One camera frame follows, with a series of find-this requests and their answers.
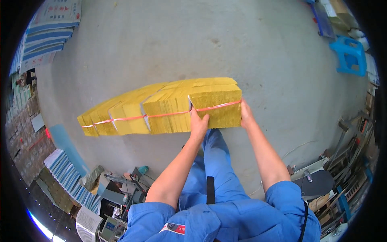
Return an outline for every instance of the forearm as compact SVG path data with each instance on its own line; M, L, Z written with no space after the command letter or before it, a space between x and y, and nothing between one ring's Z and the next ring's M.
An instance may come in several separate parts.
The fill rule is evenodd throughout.
M246 131L253 146L265 193L269 187L277 182L290 181L285 164L270 145L258 124L255 121L250 122Z
M161 202L177 207L192 163L199 151L201 141L189 138L176 158L167 166L150 187L145 202Z

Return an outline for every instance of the bright light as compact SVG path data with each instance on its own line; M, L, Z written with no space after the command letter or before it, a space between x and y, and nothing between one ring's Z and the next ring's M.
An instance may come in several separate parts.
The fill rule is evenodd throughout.
M61 238L59 238L58 236L54 235L54 237L52 238L52 241L53 242L65 242L64 240L62 240Z
M47 236L49 239L52 238L53 234L46 228L43 226L43 224L41 224L33 215L32 213L30 212L29 213L31 215L31 218L32 220L34 220L34 222L36 223L36 225L38 226L38 228L40 228L40 230L43 232L43 234L45 234L45 236Z

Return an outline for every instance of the yellow paper stack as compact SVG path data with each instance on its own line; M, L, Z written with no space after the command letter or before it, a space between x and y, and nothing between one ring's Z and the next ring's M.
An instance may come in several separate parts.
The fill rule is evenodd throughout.
M241 95L236 81L225 77L157 83L100 103L79 116L78 122L87 126L112 120L83 127L87 136L188 132L191 106L195 109L214 107L239 101ZM240 126L240 112L240 103L237 103L198 114L200 117L210 115L209 128L226 128Z

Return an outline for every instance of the hand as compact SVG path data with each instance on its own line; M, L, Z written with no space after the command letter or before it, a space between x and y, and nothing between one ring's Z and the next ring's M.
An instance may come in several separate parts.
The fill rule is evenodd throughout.
M241 126L242 128L246 129L250 124L255 123L255 119L254 119L253 112L251 111L249 105L247 104L244 98L242 98L242 101L241 101L241 109L242 109Z
M199 117L194 107L191 109L191 138L198 142L203 142L204 136L208 130L208 120L210 115L204 115L203 119Z

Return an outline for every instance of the blue shirt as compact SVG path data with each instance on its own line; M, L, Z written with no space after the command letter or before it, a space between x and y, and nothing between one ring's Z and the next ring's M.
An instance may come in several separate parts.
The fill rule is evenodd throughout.
M165 203L132 205L128 229L119 242L137 241L298 241L305 219L300 188L289 181L272 185L266 202L243 199L197 204L175 212ZM185 234L162 230L166 223L185 225ZM320 241L321 227L309 209L303 241Z

